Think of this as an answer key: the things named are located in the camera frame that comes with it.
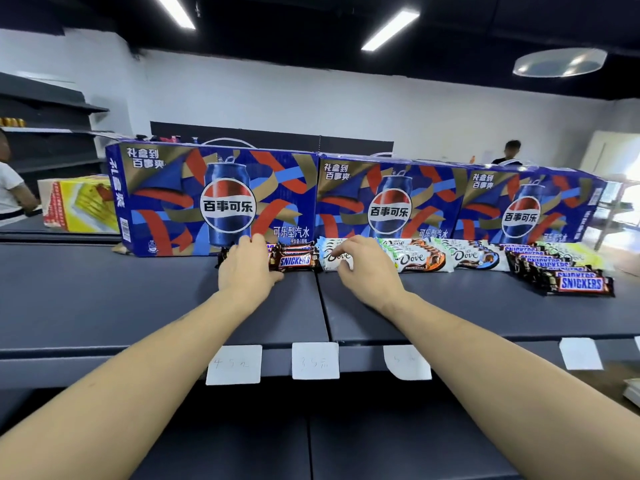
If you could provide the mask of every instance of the white shirt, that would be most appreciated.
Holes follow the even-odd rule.
[[[23,184],[24,180],[6,163],[0,162],[0,214],[20,210],[21,206],[9,190]]]

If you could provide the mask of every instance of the person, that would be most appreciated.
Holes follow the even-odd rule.
[[[25,212],[31,212],[40,205],[22,177],[8,165],[9,160],[9,140],[0,129],[0,226],[25,219]]]
[[[504,156],[503,158],[497,158],[492,161],[494,165],[500,165],[505,161],[514,160],[516,155],[520,152],[520,147],[522,146],[521,142],[517,139],[512,139],[511,141],[507,141],[507,144],[504,145]],[[514,161],[509,163],[509,165],[522,165],[519,161]]]
[[[333,250],[342,253],[353,257],[353,270],[346,262],[338,268],[343,284],[411,340],[524,478],[640,478],[640,417],[537,355],[404,290],[374,239],[352,237]],[[128,478],[217,350],[282,278],[269,271],[264,237],[242,236],[220,266],[212,297],[0,438],[0,478]]]

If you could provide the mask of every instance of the black ceiling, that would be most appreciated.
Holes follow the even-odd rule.
[[[195,32],[178,28],[156,0],[47,3],[62,24],[114,27],[134,50],[160,48],[592,98],[640,96],[640,0],[181,1]],[[361,52],[364,41],[403,6],[419,9],[420,18],[378,51]],[[574,46],[607,50],[604,68],[544,80],[511,73],[522,55]]]

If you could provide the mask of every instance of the pepsi gift box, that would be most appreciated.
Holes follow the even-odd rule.
[[[475,166],[453,237],[579,242],[605,186],[598,177],[568,168]]]
[[[122,241],[136,256],[206,256],[254,233],[313,239],[313,153],[131,140],[106,156]]]
[[[467,176],[463,165],[320,154],[316,238],[450,237]]]

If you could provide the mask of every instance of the round ceiling lamp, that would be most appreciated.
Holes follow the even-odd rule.
[[[607,53],[599,48],[558,48],[524,55],[513,73],[523,77],[569,77],[600,69]]]

